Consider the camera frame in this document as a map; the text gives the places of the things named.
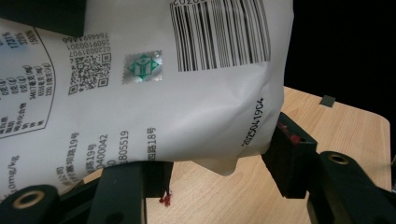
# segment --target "white plastic bag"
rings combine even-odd
[[[84,36],[0,20],[0,200],[131,161],[222,175],[268,148],[291,0],[89,0]]]

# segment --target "black object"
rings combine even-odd
[[[59,196],[32,186],[0,204],[0,223],[147,223],[146,198],[169,194],[173,163],[136,161],[107,167],[102,176]]]
[[[285,114],[262,159],[281,194],[303,199],[309,192],[312,223],[396,223],[396,195],[377,187],[347,155],[316,152],[317,142]]]
[[[64,35],[84,35],[87,0],[0,0],[0,5],[0,18]]]

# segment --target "light wood tabletop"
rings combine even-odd
[[[372,112],[285,87],[282,112],[318,141],[318,150],[353,158],[382,189],[391,189],[389,122]],[[306,200],[283,198],[260,156],[240,159],[232,175],[175,162],[171,205],[147,199],[154,223],[311,223]]]

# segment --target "security seal sticker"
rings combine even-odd
[[[160,50],[127,55],[122,84],[163,80],[163,52]]]

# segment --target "qr code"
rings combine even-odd
[[[108,85],[111,53],[71,58],[72,77],[69,95]]]

